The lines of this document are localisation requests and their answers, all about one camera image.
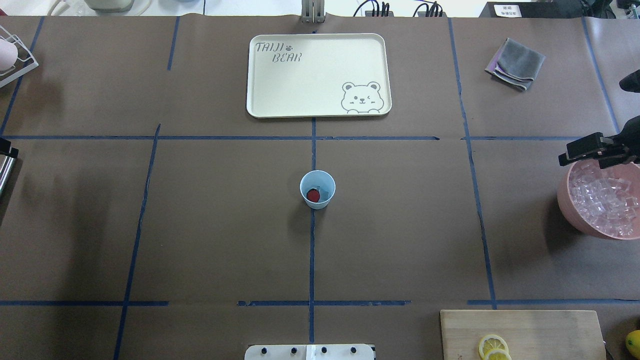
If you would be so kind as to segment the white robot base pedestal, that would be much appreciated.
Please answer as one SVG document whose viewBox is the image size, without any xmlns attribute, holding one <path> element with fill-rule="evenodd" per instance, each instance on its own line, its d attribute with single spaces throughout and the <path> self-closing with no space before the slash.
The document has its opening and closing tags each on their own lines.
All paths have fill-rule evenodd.
<svg viewBox="0 0 640 360">
<path fill-rule="evenodd" d="M 365 343 L 332 344 L 254 344 L 245 360 L 375 360 L 374 345 Z"/>
</svg>

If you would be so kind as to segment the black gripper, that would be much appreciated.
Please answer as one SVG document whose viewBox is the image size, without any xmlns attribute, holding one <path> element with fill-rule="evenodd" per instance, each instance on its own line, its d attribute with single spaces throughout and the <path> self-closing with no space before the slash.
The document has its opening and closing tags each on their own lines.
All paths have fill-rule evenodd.
<svg viewBox="0 0 640 360">
<path fill-rule="evenodd" d="M 587 136 L 569 142 L 566 152 L 558 155 L 558 164 L 562 167 L 574 162 L 598 159 L 605 150 L 603 133 L 595 132 Z M 599 160 L 599 168 L 604 170 L 617 165 L 640 164 L 640 117 L 635 116 L 628 120 L 621 132 L 607 137 L 613 141 L 608 146 L 605 155 Z"/>
</svg>

